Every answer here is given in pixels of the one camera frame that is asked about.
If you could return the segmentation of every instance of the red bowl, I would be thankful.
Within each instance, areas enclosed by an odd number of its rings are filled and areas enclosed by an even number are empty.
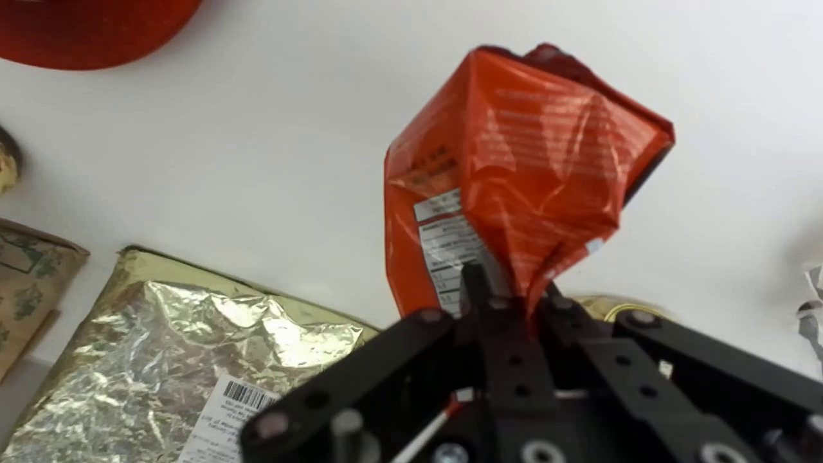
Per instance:
[[[101,68],[171,41],[201,0],[0,0],[0,55]]]

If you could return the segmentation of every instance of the printed label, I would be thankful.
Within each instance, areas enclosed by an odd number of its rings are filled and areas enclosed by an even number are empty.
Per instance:
[[[248,419],[273,401],[277,401],[277,394],[259,391],[230,372],[219,372],[178,463],[241,463],[237,434]]]
[[[461,270],[465,263],[487,260],[481,236],[472,228],[461,208],[461,190],[414,203],[419,243],[434,283],[437,301],[461,315]]]

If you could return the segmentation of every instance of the food packaging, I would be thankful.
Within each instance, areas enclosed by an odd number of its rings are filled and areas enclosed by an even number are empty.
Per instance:
[[[0,381],[54,315],[84,260],[72,242],[0,219]]]
[[[461,310],[461,268],[500,263],[514,295],[595,252],[675,143],[661,115],[555,46],[481,46],[389,147],[385,272],[402,313]]]
[[[375,335],[329,308],[126,250],[2,463],[239,463],[257,409]]]

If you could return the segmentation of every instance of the foil package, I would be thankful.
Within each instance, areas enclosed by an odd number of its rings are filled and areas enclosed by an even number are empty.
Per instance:
[[[373,335],[329,308],[126,250],[0,459],[178,459],[219,374],[286,394]]]

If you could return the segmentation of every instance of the barcode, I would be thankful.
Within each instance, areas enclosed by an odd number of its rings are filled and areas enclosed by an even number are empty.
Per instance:
[[[249,387],[244,383],[226,383],[223,395],[230,395],[231,401],[241,401],[248,405],[263,409],[267,405],[273,398],[266,391]]]

